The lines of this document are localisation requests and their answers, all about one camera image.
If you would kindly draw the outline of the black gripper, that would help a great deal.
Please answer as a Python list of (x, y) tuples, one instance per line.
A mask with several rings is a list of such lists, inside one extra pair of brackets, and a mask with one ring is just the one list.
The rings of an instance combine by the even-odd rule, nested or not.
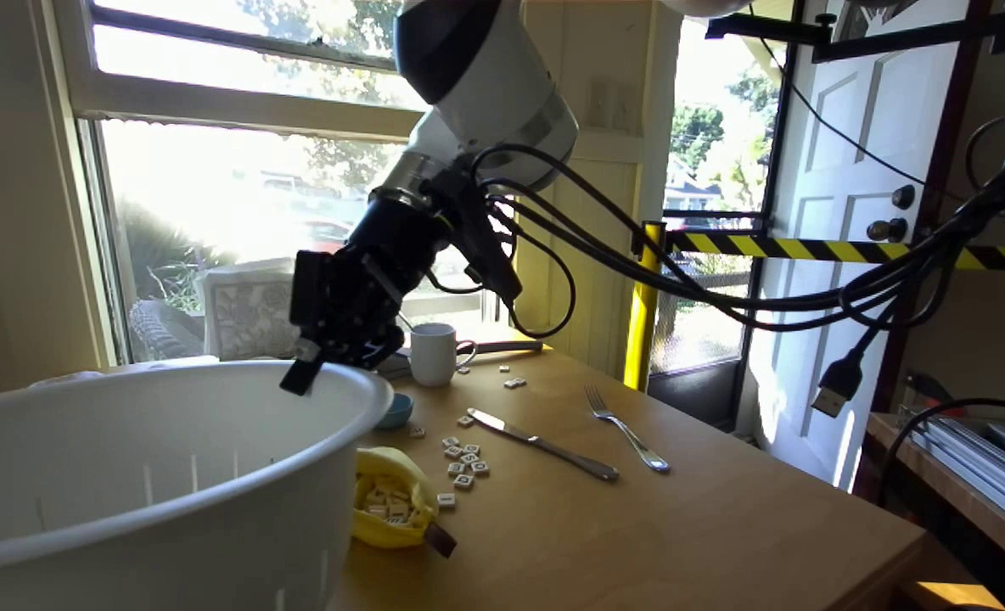
[(290, 324), (299, 329), (282, 391), (314, 391), (324, 365), (377, 366), (405, 347), (402, 304), (423, 282), (444, 246), (429, 198), (377, 186), (336, 252), (299, 252)]

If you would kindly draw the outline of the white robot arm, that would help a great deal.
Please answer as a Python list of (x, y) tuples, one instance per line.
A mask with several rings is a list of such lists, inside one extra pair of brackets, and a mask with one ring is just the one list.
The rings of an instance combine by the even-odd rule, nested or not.
[(369, 370), (397, 355), (402, 304), (443, 247), (457, 247), (464, 274), (512, 305), (523, 287), (488, 226), (488, 195), (544, 191), (576, 144), (518, 0), (405, 0), (394, 64), (429, 112), (343, 247), (294, 256), (290, 394), (309, 394), (325, 365)]

